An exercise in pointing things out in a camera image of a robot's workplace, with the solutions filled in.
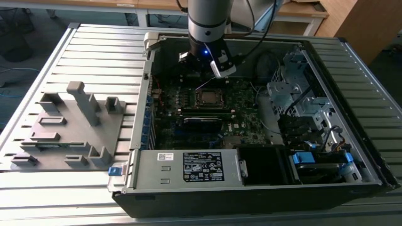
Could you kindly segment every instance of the metal extrusion table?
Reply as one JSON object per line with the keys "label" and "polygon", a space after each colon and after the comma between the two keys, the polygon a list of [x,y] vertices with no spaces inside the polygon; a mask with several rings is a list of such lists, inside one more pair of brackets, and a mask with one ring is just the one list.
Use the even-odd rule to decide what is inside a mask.
{"label": "metal extrusion table", "polygon": [[[117,96],[127,102],[115,162],[125,161],[136,114],[137,89],[143,68],[143,39],[148,31],[185,33],[180,29],[135,28],[81,24],[71,26],[55,48],[13,117],[0,135],[0,168],[6,156],[20,152],[36,115],[35,102],[41,92],[65,93],[69,81],[83,81],[85,92],[97,100]],[[308,40],[327,66],[352,111],[386,159],[394,175],[402,178],[402,110],[380,86],[347,43],[335,38],[270,35],[271,38]],[[107,191],[107,172],[4,172],[0,174],[0,224],[13,225],[123,225],[145,223],[205,224],[298,220],[332,224],[382,223],[382,217],[400,220],[402,189],[334,209],[266,215],[234,215],[199,218],[132,219]]]}

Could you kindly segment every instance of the motherboard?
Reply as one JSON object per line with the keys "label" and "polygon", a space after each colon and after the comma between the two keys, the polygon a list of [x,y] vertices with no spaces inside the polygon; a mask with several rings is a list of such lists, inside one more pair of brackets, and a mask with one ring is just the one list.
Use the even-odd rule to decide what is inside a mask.
{"label": "motherboard", "polygon": [[266,144],[250,80],[153,78],[156,149],[232,149]]}

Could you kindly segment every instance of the floor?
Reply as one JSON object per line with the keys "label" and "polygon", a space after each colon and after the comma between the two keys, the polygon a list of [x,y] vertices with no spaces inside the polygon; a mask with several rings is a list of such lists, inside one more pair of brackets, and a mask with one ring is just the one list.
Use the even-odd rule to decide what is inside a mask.
{"label": "floor", "polygon": [[[71,22],[127,25],[125,15],[123,13],[57,10],[56,15],[57,17],[51,19],[44,9],[32,9],[31,20],[35,31],[25,35],[25,40],[33,49],[33,57],[19,63],[9,63],[0,57],[0,67],[29,67],[40,70]],[[187,20],[184,17],[163,16],[160,19],[164,21],[163,23],[159,23],[156,16],[151,15],[149,25],[187,28]],[[387,52],[382,52],[371,63],[370,69],[394,96],[396,102],[400,104],[402,92],[399,91],[399,84],[402,84],[402,54],[388,56]],[[35,78],[35,71],[8,71],[0,73],[0,85],[5,83],[5,86],[0,87],[0,94],[23,96]],[[0,96],[0,129],[8,122],[20,101],[21,97],[9,98]]]}

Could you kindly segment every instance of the power supply label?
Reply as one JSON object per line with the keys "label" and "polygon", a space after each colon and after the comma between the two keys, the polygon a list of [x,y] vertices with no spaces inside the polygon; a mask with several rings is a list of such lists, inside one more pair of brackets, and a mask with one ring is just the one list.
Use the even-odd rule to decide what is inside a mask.
{"label": "power supply label", "polygon": [[183,153],[183,179],[185,182],[224,181],[220,152]]}

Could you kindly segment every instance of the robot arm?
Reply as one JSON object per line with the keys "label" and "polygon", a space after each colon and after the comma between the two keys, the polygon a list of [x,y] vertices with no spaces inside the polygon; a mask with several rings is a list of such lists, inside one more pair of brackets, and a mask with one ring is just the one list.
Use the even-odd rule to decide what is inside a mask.
{"label": "robot arm", "polygon": [[[275,0],[275,3],[280,5],[282,0]],[[240,57],[231,56],[223,40],[231,8],[232,0],[188,0],[185,9],[191,48],[180,54],[180,62],[196,71],[212,70],[218,79],[235,73],[236,65],[242,62]]]}

